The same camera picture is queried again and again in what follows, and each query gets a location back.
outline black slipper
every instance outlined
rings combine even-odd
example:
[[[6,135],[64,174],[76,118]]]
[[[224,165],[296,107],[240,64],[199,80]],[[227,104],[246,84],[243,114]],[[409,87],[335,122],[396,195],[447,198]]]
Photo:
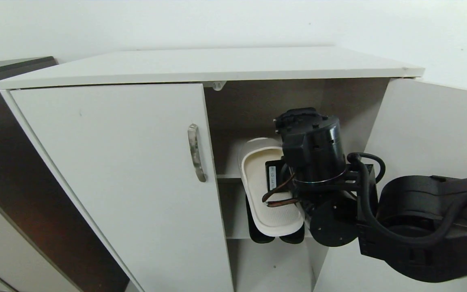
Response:
[[[250,203],[246,198],[246,214],[248,215],[248,230],[250,231],[250,238],[256,243],[268,243],[272,242],[275,237],[264,235],[257,227],[252,217],[252,210],[250,209]]]
[[[280,239],[286,243],[299,244],[300,242],[304,241],[305,234],[306,228],[304,227],[304,224],[302,224],[302,227],[300,227],[300,229],[298,229],[296,232],[281,236]]]

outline black cable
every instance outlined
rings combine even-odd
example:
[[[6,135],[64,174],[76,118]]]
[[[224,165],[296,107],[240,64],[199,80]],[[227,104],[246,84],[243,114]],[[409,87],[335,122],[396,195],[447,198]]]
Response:
[[[371,200],[369,196],[368,170],[367,166],[360,161],[360,157],[361,155],[359,153],[350,153],[347,155],[347,160],[351,164],[358,166],[358,169],[361,172],[361,203],[363,216],[371,227],[391,240],[409,244],[413,247],[427,247],[434,245],[446,236],[452,227],[452,224],[459,216],[461,209],[467,204],[467,193],[463,196],[460,196],[459,198],[456,198],[448,208],[446,216],[441,221],[441,225],[430,235],[422,237],[410,237],[394,233],[393,231],[387,229],[385,226],[381,225],[381,223],[374,217],[374,214],[372,213]]]
[[[364,158],[368,158],[368,159],[372,159],[372,160],[376,161],[379,164],[379,173],[376,176],[376,183],[379,183],[381,181],[381,179],[385,175],[385,171],[387,169],[385,167],[385,163],[384,163],[383,159],[377,157],[376,155],[371,155],[369,153],[363,153],[363,152],[353,152],[353,153],[350,153],[349,155],[359,155],[360,157],[364,157]]]

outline slipper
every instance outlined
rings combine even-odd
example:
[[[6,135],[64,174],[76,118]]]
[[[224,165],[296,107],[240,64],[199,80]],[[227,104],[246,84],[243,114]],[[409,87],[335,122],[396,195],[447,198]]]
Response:
[[[246,214],[248,215],[248,231],[250,233],[250,238],[253,242],[256,243],[270,243],[275,237],[264,235],[253,222],[252,211],[250,210],[250,203],[248,203],[248,198],[246,198]]]
[[[289,235],[298,231],[304,224],[304,218],[295,205],[270,208],[262,202],[263,195],[268,192],[266,162],[279,160],[282,155],[282,144],[269,138],[250,140],[239,152],[241,179],[252,218],[257,229],[267,236]],[[290,192],[271,196],[274,201],[290,198]]]

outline open cabinet door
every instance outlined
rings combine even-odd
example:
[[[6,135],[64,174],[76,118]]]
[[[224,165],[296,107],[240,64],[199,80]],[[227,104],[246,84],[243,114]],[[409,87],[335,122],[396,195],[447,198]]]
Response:
[[[15,90],[7,102],[139,290],[233,289],[201,84]]]
[[[389,83],[365,152],[381,157],[378,184],[412,174],[467,177],[467,91],[415,81]],[[360,254],[358,240],[329,249],[315,292],[460,292],[467,277],[444,283],[415,281],[385,262]]]

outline brown strap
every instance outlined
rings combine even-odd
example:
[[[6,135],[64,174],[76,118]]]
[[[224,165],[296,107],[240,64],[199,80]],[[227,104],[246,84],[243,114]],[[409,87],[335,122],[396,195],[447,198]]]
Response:
[[[271,208],[280,207],[280,206],[285,206],[285,205],[291,205],[291,204],[298,203],[298,202],[299,201],[296,198],[288,198],[285,200],[268,202],[268,207],[271,207]]]
[[[291,176],[286,180],[284,181],[282,184],[280,184],[278,187],[275,187],[273,190],[267,192],[266,194],[264,194],[263,196],[263,203],[265,203],[265,201],[267,201],[269,199],[269,197],[271,197],[273,194],[275,193],[278,193],[278,191],[284,187],[285,185],[287,185],[292,179],[293,177],[295,177],[295,174],[296,172],[294,172],[293,174],[291,174]]]

